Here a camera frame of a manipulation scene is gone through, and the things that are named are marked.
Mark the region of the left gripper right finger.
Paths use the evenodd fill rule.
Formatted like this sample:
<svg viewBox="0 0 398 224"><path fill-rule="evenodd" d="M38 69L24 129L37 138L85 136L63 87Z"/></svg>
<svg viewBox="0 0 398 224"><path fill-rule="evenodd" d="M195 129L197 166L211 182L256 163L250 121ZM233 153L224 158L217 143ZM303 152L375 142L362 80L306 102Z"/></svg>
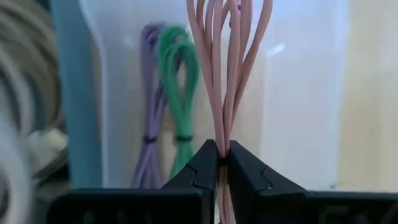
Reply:
<svg viewBox="0 0 398 224"><path fill-rule="evenodd" d="M307 190L235 140L228 168L237 224L398 224L398 194Z"/></svg>

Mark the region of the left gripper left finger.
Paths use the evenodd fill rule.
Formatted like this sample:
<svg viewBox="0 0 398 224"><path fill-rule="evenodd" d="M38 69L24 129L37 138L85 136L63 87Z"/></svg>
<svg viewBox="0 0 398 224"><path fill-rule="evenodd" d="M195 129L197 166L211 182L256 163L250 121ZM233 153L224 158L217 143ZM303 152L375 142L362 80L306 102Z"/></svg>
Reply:
<svg viewBox="0 0 398 224"><path fill-rule="evenodd" d="M80 189L59 196L46 224L214 224L218 153L208 139L160 189Z"/></svg>

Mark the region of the clear plastic container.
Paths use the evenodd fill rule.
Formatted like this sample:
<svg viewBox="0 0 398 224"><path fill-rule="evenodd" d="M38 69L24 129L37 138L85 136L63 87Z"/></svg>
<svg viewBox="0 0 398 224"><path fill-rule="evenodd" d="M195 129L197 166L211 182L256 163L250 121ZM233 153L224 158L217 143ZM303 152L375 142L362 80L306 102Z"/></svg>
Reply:
<svg viewBox="0 0 398 224"><path fill-rule="evenodd" d="M186 0L79 0L99 47L102 185L127 188L145 121L142 29L188 27ZM338 182L348 0L274 0L231 137L295 183Z"/></svg>

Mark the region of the teal plastic bin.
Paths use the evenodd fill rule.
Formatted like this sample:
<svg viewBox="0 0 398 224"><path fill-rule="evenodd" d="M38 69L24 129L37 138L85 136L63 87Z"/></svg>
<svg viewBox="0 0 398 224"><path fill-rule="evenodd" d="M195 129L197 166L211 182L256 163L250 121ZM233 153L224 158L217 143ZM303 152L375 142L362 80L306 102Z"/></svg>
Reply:
<svg viewBox="0 0 398 224"><path fill-rule="evenodd" d="M100 188L101 150L91 35L78 0L50 0L59 52L62 101L69 136L69 170L76 189Z"/></svg>

